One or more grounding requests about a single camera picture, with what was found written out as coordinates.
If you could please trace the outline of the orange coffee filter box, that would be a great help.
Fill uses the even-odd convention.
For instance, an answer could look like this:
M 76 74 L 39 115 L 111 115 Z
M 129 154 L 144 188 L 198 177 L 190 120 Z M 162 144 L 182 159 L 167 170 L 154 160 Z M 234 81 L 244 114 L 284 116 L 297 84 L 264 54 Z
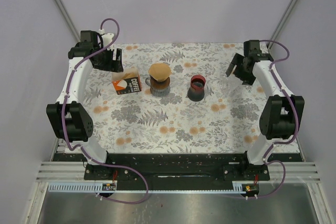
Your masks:
M 142 91 L 142 84 L 140 75 L 134 78 L 122 79 L 122 80 L 114 80 L 112 73 L 112 84 L 117 93 L 117 95 L 129 94 L 129 93 L 137 93 Z

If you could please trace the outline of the brown paper coffee filter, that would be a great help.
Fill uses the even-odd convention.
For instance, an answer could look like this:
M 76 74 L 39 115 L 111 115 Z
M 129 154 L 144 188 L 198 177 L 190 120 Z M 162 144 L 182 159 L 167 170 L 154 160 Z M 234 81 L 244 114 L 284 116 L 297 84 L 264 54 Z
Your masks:
M 172 74 L 170 66 L 161 62 L 152 64 L 148 73 L 157 82 L 165 81 Z

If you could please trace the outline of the dark grey red-rimmed cup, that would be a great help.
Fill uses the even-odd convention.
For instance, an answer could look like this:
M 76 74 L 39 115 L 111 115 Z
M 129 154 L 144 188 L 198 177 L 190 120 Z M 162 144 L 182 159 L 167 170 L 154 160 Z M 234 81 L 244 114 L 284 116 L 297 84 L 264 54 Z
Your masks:
M 199 102 L 204 98 L 205 95 L 205 78 L 200 75 L 194 75 L 190 80 L 190 87 L 187 92 L 187 97 L 194 102 Z

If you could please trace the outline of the grey glass carafe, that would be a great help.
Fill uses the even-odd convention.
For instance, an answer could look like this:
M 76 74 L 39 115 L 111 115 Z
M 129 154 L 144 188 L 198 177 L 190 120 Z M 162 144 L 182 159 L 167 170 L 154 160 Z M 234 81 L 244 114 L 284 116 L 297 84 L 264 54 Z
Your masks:
M 145 83 L 150 87 L 150 92 L 155 97 L 165 97 L 170 93 L 170 77 L 163 82 L 157 82 L 150 76 L 146 78 Z

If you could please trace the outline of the clear plastic dripper cone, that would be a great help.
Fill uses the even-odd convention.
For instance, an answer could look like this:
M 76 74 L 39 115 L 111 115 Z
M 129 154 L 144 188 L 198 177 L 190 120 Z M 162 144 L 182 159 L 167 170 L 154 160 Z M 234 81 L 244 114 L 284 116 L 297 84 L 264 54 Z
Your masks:
M 241 83 L 242 82 L 236 77 L 223 78 L 219 82 L 220 91 L 223 95 L 229 96 L 242 86 Z

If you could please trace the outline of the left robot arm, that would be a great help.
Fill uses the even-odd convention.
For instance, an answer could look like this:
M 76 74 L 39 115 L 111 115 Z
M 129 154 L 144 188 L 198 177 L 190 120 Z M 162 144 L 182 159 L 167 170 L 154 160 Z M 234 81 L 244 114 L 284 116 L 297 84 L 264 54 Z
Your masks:
M 80 41 L 68 52 L 68 73 L 60 96 L 48 104 L 46 113 L 56 138 L 65 140 L 70 151 L 81 150 L 96 174 L 109 179 L 113 165 L 106 162 L 108 152 L 93 136 L 93 120 L 83 106 L 88 78 L 93 69 L 122 72 L 122 51 L 114 49 L 118 35 L 83 30 Z

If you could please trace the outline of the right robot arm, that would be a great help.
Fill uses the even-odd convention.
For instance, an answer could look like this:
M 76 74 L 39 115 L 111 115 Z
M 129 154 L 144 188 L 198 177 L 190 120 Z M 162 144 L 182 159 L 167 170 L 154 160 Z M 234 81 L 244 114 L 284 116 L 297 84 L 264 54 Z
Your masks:
M 266 105 L 259 119 L 260 136 L 246 152 L 247 162 L 239 166 L 243 179 L 250 180 L 258 173 L 256 165 L 267 165 L 268 157 L 276 145 L 289 145 L 298 135 L 305 100 L 295 95 L 281 79 L 276 64 L 286 61 L 286 56 L 275 60 L 271 54 L 263 53 L 260 40 L 244 42 L 244 53 L 235 54 L 226 75 L 233 74 L 243 85 L 258 81 L 267 97 Z

